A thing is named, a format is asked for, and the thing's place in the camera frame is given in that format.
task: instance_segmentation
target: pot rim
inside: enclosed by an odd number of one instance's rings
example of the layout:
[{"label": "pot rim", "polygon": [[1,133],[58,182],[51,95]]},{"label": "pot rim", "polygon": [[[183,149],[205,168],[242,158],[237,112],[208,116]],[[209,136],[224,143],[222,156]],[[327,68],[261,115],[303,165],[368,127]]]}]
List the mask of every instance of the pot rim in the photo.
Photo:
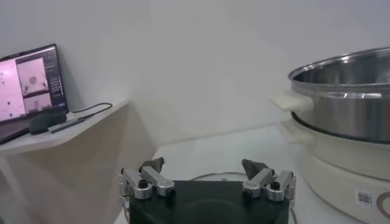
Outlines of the pot rim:
[{"label": "pot rim", "polygon": [[301,82],[294,80],[299,74],[319,68],[321,66],[330,65],[333,63],[338,63],[347,60],[353,60],[356,58],[367,57],[370,55],[381,55],[381,54],[390,54],[390,47],[381,47],[373,48],[364,51],[353,52],[349,54],[343,54],[335,57],[330,57],[325,60],[316,61],[305,66],[294,69],[288,74],[288,79],[297,87],[308,88],[308,89],[317,89],[317,90],[332,90],[332,91],[345,91],[345,90],[357,90],[365,91],[370,90],[369,92],[377,92],[378,90],[389,90],[390,83],[365,83],[365,84],[323,84],[323,83],[310,83],[310,82]]}]

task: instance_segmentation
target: silver metal bracket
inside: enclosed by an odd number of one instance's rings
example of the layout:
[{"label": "silver metal bracket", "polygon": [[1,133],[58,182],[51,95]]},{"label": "silver metal bracket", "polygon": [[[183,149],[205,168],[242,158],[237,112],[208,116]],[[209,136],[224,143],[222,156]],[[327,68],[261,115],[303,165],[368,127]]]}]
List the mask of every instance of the silver metal bracket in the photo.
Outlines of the silver metal bracket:
[{"label": "silver metal bracket", "polygon": [[167,180],[152,167],[142,167],[141,177],[156,187],[158,195],[162,197],[170,197],[172,194],[175,194],[175,182]]},{"label": "silver metal bracket", "polygon": [[152,185],[142,179],[134,169],[123,169],[119,174],[119,193],[122,197],[134,194],[140,200],[148,199],[152,195]]},{"label": "silver metal bracket", "polygon": [[287,199],[290,205],[295,204],[296,177],[291,171],[282,171],[281,174],[266,186],[267,198],[271,201],[283,201]]},{"label": "silver metal bracket", "polygon": [[261,195],[261,189],[274,180],[272,169],[264,168],[258,172],[251,180],[243,182],[243,192],[248,192],[252,198]]}]

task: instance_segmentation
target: video feed on screen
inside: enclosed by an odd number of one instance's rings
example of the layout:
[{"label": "video feed on screen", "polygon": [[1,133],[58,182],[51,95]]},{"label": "video feed on screen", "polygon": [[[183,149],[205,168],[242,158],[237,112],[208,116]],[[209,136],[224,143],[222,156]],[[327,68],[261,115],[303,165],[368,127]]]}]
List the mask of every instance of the video feed on screen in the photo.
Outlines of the video feed on screen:
[{"label": "video feed on screen", "polygon": [[52,108],[50,94],[42,94],[24,99],[27,114]]},{"label": "video feed on screen", "polygon": [[18,64],[17,67],[23,96],[49,90],[43,58]]}]

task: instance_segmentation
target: barcode label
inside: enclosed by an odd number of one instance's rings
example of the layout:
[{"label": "barcode label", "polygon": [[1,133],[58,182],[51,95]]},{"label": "barcode label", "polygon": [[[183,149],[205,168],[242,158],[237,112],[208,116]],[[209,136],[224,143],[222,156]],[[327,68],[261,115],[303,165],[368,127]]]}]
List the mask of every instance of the barcode label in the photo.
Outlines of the barcode label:
[{"label": "barcode label", "polygon": [[371,208],[372,197],[371,193],[367,191],[356,190],[356,203],[365,207]]}]

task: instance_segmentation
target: black screw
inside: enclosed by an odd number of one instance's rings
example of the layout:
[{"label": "black screw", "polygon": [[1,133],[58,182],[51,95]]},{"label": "black screw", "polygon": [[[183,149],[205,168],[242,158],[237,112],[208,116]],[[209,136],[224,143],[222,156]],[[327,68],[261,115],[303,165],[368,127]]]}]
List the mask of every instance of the black screw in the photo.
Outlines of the black screw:
[{"label": "black screw", "polygon": [[276,181],[274,181],[274,182],[272,182],[271,183],[271,189],[272,190],[279,190],[280,189],[280,183],[279,182],[276,182]]},{"label": "black screw", "polygon": [[147,185],[148,185],[148,183],[147,183],[146,180],[140,180],[140,181],[138,182],[138,187],[141,188],[141,189],[147,188]]}]

